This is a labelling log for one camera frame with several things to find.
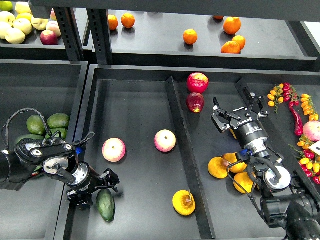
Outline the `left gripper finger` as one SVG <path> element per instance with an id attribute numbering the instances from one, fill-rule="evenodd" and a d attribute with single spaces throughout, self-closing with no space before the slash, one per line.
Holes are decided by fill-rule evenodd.
<path id="1" fill-rule="evenodd" d="M 112 189 L 117 193 L 119 183 L 118 175 L 110 168 L 107 168 L 104 173 L 98 177 L 96 189 Z"/>
<path id="2" fill-rule="evenodd" d="M 82 194 L 75 190 L 68 190 L 66 192 L 67 200 L 77 207 L 90 208 L 93 205 L 92 194 Z"/>

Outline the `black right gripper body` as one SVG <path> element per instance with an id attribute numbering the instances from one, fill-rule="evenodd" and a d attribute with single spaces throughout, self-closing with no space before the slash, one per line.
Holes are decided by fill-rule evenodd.
<path id="1" fill-rule="evenodd" d="M 260 117 L 266 117 L 267 115 L 254 111 L 247 113 L 246 108 L 235 109 L 233 113 L 237 117 L 230 121 L 230 126 L 241 148 L 266 150 L 265 142 L 269 136 L 260 121 Z"/>

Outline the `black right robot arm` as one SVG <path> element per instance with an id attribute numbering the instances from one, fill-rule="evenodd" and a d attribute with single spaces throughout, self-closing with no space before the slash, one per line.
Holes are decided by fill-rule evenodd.
<path id="1" fill-rule="evenodd" d="M 297 174 L 283 165 L 283 156 L 267 145 L 269 138 L 260 119 L 267 117 L 263 96 L 247 85 L 235 85 L 245 105 L 233 111 L 222 109 L 216 98 L 211 119 L 220 133 L 232 130 L 241 151 L 236 152 L 231 168 L 245 163 L 244 179 L 231 178 L 250 199 L 259 216 L 269 228 L 285 230 L 287 240 L 318 240 L 320 238 L 319 202 L 308 192 Z"/>

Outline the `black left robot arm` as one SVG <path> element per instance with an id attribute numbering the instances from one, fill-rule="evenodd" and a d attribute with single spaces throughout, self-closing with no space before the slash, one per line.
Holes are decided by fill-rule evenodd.
<path id="1" fill-rule="evenodd" d="M 9 126 L 19 114 L 31 111 L 22 108 L 15 112 L 4 124 L 1 136 L 5 149 L 0 152 L 0 188 L 2 190 L 19 191 L 25 183 L 35 178 L 39 171 L 51 179 L 60 181 L 70 189 L 67 199 L 77 206 L 92 204 L 92 195 L 102 189 L 118 192 L 119 177 L 111 169 L 99 175 L 86 162 L 78 160 L 77 147 L 82 146 L 95 136 L 90 132 L 83 140 L 68 143 L 63 140 L 60 132 L 52 133 L 44 116 L 36 109 L 35 112 L 44 124 L 49 138 L 43 140 L 23 138 L 13 149 L 9 149 Z"/>

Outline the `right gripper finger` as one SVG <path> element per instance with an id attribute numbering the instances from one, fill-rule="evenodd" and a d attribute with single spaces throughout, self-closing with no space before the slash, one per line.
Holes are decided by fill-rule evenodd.
<path id="1" fill-rule="evenodd" d="M 245 106 L 243 110 L 240 111 L 240 115 L 246 119 L 260 119 L 266 118 L 269 115 L 269 111 L 264 109 L 266 101 L 263 96 L 256 95 L 254 92 L 251 92 L 249 87 L 244 86 L 240 92 Z"/>
<path id="2" fill-rule="evenodd" d="M 211 114 L 211 120 L 220 133 L 223 133 L 230 128 L 237 128 L 241 119 L 242 118 L 239 115 L 222 109 L 217 98 L 213 98 L 213 113 Z"/>

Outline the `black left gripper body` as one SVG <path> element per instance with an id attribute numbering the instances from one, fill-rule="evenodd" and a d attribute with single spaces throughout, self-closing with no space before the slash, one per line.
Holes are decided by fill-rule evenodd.
<path id="1" fill-rule="evenodd" d="M 67 185 L 70 187 L 67 192 L 68 198 L 75 198 L 78 195 L 88 196 L 106 186 L 105 180 L 86 162 L 75 165 L 70 172 Z"/>

